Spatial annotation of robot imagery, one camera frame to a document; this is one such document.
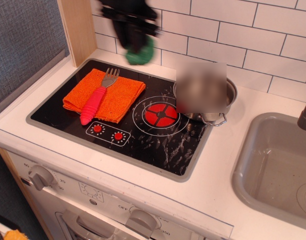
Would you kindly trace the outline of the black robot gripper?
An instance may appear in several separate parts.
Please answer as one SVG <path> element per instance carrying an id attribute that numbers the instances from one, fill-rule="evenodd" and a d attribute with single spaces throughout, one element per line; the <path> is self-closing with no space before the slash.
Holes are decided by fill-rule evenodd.
<path id="1" fill-rule="evenodd" d="M 144 0 L 102 0 L 102 15 L 113 21 L 120 44 L 139 53 L 147 44 L 147 35 L 157 36 L 157 13 Z"/>

